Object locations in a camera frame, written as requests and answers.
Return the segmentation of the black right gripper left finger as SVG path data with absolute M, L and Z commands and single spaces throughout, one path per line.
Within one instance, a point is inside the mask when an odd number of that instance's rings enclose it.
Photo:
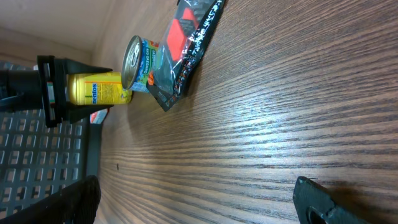
M 1 224 L 93 223 L 100 200 L 99 180 L 97 176 L 89 175 L 32 206 L 3 218 Z

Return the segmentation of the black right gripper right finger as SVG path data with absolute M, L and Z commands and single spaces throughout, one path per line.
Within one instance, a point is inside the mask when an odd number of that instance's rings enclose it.
M 296 180 L 293 202 L 301 224 L 373 222 L 372 215 L 304 176 Z

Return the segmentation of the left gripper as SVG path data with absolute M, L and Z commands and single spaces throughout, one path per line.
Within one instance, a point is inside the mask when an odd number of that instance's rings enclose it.
M 75 60 L 55 58 L 52 55 L 37 56 L 45 125 L 54 128 L 63 121 L 76 123 L 99 110 L 113 105 L 74 105 L 67 102 L 67 75 L 81 73 L 107 73 L 112 68 L 96 67 Z

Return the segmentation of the yellow capped bottle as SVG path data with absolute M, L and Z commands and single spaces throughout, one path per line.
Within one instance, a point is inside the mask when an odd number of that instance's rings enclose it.
M 68 97 L 74 105 L 123 105 L 132 91 L 123 88 L 119 72 L 80 73 L 69 75 Z

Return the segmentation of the silver tin can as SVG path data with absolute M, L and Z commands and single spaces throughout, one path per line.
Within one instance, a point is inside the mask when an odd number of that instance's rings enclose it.
M 155 60 L 157 42 L 135 35 L 129 41 L 121 72 L 122 86 L 125 90 L 148 93 L 147 79 Z

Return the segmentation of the black red snack packet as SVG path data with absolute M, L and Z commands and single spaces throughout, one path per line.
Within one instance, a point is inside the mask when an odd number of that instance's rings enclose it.
M 180 0 L 159 48 L 147 89 L 164 111 L 181 99 L 223 12 L 224 0 Z

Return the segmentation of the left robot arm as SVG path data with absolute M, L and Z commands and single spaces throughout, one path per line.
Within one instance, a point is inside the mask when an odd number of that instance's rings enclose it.
M 95 67 L 68 58 L 52 55 L 37 57 L 37 70 L 1 70 L 1 111 L 44 110 L 45 125 L 54 128 L 69 121 L 75 123 L 99 110 L 113 107 L 74 105 L 67 101 L 67 78 L 75 74 L 110 72 L 110 68 Z

